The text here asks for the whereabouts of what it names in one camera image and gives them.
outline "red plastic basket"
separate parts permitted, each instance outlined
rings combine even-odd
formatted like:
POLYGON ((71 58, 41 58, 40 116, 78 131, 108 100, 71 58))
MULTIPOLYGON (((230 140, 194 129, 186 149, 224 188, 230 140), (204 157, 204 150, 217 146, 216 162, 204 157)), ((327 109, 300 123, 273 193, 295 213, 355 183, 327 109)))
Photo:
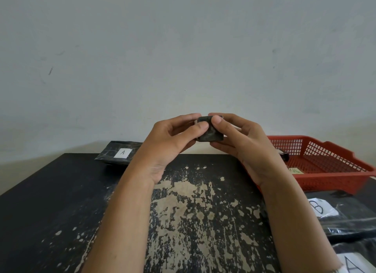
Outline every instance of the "red plastic basket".
POLYGON ((288 168, 304 191, 344 190, 355 194, 376 175, 376 168, 354 157, 354 152, 309 136, 268 136, 275 148, 289 154, 288 168))

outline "label on basket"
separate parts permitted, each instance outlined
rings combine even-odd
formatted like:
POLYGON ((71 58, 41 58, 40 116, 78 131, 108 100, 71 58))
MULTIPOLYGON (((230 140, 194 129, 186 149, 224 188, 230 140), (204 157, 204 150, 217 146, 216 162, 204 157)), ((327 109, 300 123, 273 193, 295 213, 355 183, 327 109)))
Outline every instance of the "label on basket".
POLYGON ((299 168, 289 168, 290 172, 293 174, 304 174, 299 168))
POLYGON ((329 204, 326 200, 313 198, 308 199, 308 201, 311 204, 316 216, 319 218, 339 215, 338 211, 333 208, 331 204, 329 204))
POLYGON ((358 252, 337 254, 346 272, 376 273, 376 268, 358 252))
POLYGON ((132 152, 132 149, 120 148, 118 153, 115 154, 114 158, 127 158, 131 152, 132 152))

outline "hand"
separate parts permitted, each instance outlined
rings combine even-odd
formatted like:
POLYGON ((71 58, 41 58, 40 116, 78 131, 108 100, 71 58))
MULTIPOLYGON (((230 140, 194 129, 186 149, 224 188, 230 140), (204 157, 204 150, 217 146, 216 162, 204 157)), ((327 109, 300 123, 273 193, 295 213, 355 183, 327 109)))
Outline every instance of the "hand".
POLYGON ((168 163, 195 144, 195 138, 209 128, 205 121, 194 124, 201 114, 181 115, 155 123, 152 131, 134 155, 126 172, 142 171, 158 183, 168 163))
POLYGON ((223 141, 210 142, 210 145, 239 159, 257 185, 261 186, 265 180, 288 171, 259 124, 235 114, 208 115, 213 116, 213 126, 227 136, 223 141))

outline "worn table surface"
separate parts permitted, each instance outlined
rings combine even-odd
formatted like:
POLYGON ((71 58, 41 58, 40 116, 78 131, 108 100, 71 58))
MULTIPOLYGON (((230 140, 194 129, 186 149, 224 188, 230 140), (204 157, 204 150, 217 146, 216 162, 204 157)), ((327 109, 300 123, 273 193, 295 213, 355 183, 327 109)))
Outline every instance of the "worn table surface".
MULTIPOLYGON (((0 272, 81 271, 124 171, 95 157, 64 154, 0 196, 0 272)), ((153 192, 145 272, 278 272, 260 201, 236 159, 179 155, 153 192)))

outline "fingernail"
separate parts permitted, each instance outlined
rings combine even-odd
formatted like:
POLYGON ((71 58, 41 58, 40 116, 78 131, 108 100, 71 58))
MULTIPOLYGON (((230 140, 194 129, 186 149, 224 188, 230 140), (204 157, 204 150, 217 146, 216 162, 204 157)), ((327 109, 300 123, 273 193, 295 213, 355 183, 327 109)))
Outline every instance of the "fingernail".
POLYGON ((212 123, 219 124, 221 122, 222 118, 220 116, 214 115, 212 117, 212 123))
POLYGON ((202 129, 209 128, 209 124, 208 124, 207 121, 199 122, 198 125, 199 125, 200 128, 202 128, 202 129))

